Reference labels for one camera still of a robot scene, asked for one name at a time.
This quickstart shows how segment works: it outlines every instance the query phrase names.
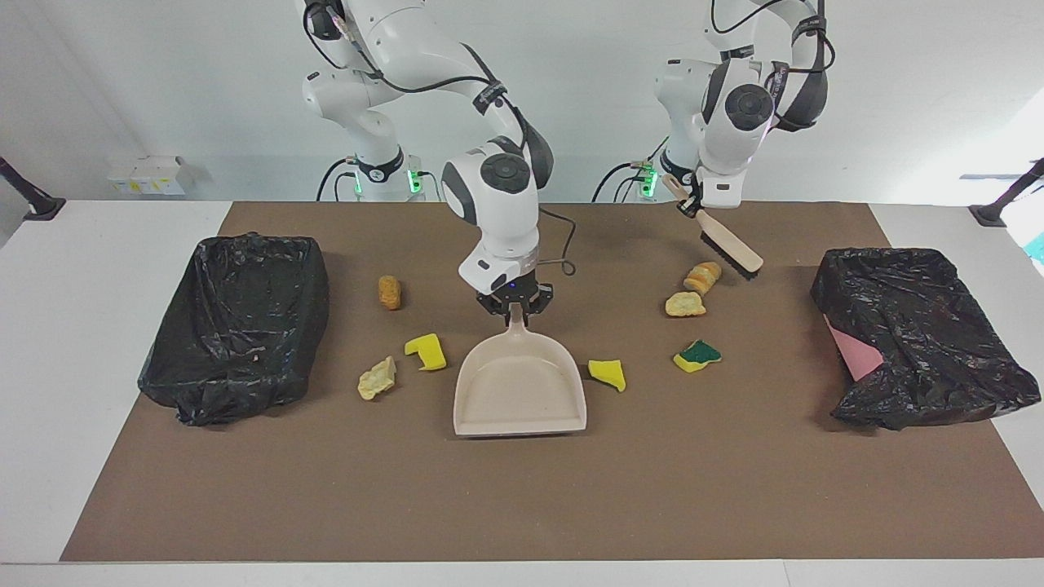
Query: brown table surface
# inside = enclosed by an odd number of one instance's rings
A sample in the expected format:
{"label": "brown table surface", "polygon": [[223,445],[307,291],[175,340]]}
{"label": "brown table surface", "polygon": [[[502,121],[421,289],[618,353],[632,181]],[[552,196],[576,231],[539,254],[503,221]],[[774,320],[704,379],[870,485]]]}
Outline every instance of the brown table surface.
{"label": "brown table surface", "polygon": [[[846,376],[808,290],[826,250],[887,244],[867,206],[716,213],[766,266],[750,283],[727,271],[709,313],[684,320],[664,300],[715,258],[694,221],[671,206],[550,208],[580,225],[579,273],[541,268],[555,299],[532,328],[580,363],[622,359],[628,382],[585,381],[585,432],[454,437],[457,369],[502,323],[456,276],[478,234],[445,206],[236,204],[222,234],[323,248],[331,316],[309,395],[217,429],[140,397],[63,560],[1044,557],[1044,512],[992,423],[891,432],[829,417]],[[541,222],[557,257],[566,227]],[[384,274],[404,282],[398,312],[378,305]],[[402,355],[428,332],[449,369]],[[695,338],[725,361],[677,369]],[[363,402],[359,374],[388,354],[399,384]]]}

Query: beige dustpan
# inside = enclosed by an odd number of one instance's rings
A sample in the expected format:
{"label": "beige dustpan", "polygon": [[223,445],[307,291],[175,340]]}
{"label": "beige dustpan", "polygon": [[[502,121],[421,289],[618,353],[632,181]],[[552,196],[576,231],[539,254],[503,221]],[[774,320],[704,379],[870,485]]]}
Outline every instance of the beige dustpan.
{"label": "beige dustpan", "polygon": [[457,377],[453,429],[461,437],[571,432],[587,427],[576,362],[565,347],[526,330],[512,304],[507,332],[468,353]]}

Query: black trash bag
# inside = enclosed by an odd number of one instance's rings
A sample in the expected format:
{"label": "black trash bag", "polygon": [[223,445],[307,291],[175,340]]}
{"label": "black trash bag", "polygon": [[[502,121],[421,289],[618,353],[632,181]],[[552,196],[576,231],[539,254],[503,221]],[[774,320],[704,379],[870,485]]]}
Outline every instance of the black trash bag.
{"label": "black trash bag", "polygon": [[855,426],[936,426],[1041,400],[956,267],[927,249],[829,251],[812,286],[830,325],[881,352],[831,413]]}
{"label": "black trash bag", "polygon": [[298,401],[326,330],[330,290],[314,239],[255,233],[196,245],[138,388],[189,426]]}

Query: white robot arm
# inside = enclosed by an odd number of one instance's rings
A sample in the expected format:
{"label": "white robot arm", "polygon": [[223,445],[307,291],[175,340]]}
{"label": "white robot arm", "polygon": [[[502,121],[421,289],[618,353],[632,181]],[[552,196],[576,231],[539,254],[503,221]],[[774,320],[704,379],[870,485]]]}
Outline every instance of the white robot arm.
{"label": "white robot arm", "polygon": [[[810,0],[712,0],[705,32],[721,63],[667,62],[657,98],[670,117],[671,135],[660,163],[690,191],[679,205],[686,215],[739,206],[746,169],[765,135],[815,124],[827,99],[825,48],[833,53],[823,8],[824,0],[817,8]],[[754,25],[763,10],[790,25],[792,64],[753,60]]]}
{"label": "white robot arm", "polygon": [[[542,311],[551,289],[535,276],[537,190],[547,184],[554,160],[503,84],[473,49],[438,29],[422,0],[318,0],[305,5],[304,19],[316,48],[346,70],[311,74],[305,97],[350,132],[371,184],[387,184],[404,158],[390,121],[372,107],[438,89],[472,101],[495,136],[443,170],[450,208],[482,233],[458,272],[491,312],[507,315],[511,303],[520,303],[525,314]],[[387,192],[395,190],[403,191],[392,186]]]}

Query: black pole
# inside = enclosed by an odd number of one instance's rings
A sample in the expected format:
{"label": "black pole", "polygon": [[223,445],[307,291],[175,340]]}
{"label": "black pole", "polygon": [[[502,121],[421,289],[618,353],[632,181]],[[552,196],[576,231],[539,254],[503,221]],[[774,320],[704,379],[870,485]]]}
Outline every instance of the black pole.
{"label": "black pole", "polygon": [[7,180],[7,183],[29,203],[29,212],[25,214],[26,220],[50,220],[65,206],[64,197],[51,197],[46,191],[19,174],[2,157],[0,157],[0,175],[3,175],[3,179]]}
{"label": "black pole", "polygon": [[1039,159],[1029,172],[1022,175],[1012,187],[1007,188],[1004,195],[1001,195],[997,202],[989,206],[971,206],[969,209],[972,211],[972,215],[978,220],[983,227],[1006,227],[1004,220],[1000,219],[1000,213],[1004,210],[1004,207],[1009,204],[1015,202],[1019,194],[1026,191],[1026,189],[1037,183],[1044,175],[1044,159]]}

